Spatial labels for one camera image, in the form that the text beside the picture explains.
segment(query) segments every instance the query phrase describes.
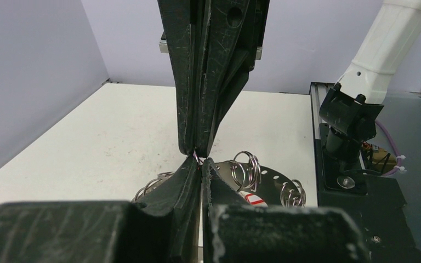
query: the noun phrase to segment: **dark gray floor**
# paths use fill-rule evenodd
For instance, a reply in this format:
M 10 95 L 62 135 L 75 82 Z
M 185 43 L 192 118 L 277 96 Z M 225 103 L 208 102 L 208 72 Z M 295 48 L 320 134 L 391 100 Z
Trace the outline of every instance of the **dark gray floor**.
M 378 119 L 385 125 L 402 155 L 407 172 L 396 173 L 407 201 L 404 213 L 417 247 L 421 250 L 421 98 L 411 93 L 388 93 Z M 390 150 L 384 134 L 377 127 L 377 137 L 370 141 Z

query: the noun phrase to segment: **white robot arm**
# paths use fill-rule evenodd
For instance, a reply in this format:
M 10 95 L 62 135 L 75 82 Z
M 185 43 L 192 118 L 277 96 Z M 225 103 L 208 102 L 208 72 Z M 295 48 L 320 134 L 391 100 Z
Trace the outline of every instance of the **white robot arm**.
M 384 0 L 346 72 L 341 91 L 367 104 L 381 104 L 396 69 L 421 32 L 421 0 Z

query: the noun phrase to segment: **cable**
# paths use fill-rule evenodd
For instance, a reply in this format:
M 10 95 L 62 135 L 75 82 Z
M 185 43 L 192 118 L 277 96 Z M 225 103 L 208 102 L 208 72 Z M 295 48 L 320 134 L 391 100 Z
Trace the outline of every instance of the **cable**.
M 401 170 L 400 167 L 402 165 L 402 156 L 401 153 L 398 150 L 398 147 L 395 144 L 395 141 L 393 140 L 393 138 L 391 137 L 390 133 L 388 132 L 388 130 L 385 128 L 385 126 L 383 126 L 383 124 L 378 121 L 375 120 L 375 123 L 377 124 L 377 126 L 383 131 L 383 133 L 385 134 L 386 138 L 388 139 L 388 141 L 390 142 L 391 148 L 396 156 L 396 161 L 397 161 L 397 165 L 390 171 L 388 171 L 387 173 L 383 174 L 383 177 L 390 177 L 392 176 L 395 172 L 397 172 L 398 170 Z
M 363 156 L 363 158 L 365 159 L 364 161 L 364 166 L 366 170 L 373 170 L 373 171 L 377 171 L 379 174 L 373 173 L 374 175 L 379 175 L 382 176 L 383 175 L 383 170 L 386 167 L 386 164 L 388 163 L 388 160 L 390 159 L 391 153 L 388 153 L 386 156 L 384 156 L 382 159 L 380 159 L 379 161 L 377 161 L 375 164 L 373 163 L 373 150 L 371 147 L 369 147 L 367 143 L 364 143 L 365 148 L 361 149 L 361 154 Z M 382 169 L 379 171 L 379 169 L 376 167 L 377 164 L 380 164 L 382 161 L 384 161 L 383 165 L 382 165 Z

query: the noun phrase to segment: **black plastic part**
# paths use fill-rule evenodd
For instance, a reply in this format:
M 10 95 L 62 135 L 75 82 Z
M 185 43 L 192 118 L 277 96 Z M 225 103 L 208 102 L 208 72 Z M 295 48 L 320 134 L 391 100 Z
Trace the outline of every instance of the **black plastic part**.
M 0 206 L 0 262 L 193 262 L 201 172 L 193 157 L 137 203 Z
M 335 209 L 248 205 L 203 165 L 205 262 L 368 262 L 362 235 Z
M 361 143 L 348 138 L 336 129 L 330 127 L 328 140 L 325 143 L 325 150 L 334 158 L 348 163 L 357 162 Z
M 158 0 L 177 89 L 179 148 L 207 157 L 254 69 L 269 0 Z
M 365 104 L 362 94 L 354 99 L 340 89 L 341 85 L 336 83 L 328 91 L 320 106 L 319 116 L 335 130 L 358 142 L 375 137 L 375 119 L 383 105 Z

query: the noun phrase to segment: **screw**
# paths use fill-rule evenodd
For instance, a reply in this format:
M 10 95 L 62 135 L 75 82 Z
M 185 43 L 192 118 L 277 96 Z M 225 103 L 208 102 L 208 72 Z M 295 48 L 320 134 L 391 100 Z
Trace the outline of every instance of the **screw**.
M 354 181 L 354 179 L 347 176 L 337 177 L 337 183 L 344 189 L 351 189 L 354 188 L 354 186 L 356 186 L 356 182 Z
M 380 243 L 382 241 L 382 239 L 379 236 L 373 236 L 372 241 L 375 242 L 375 243 Z

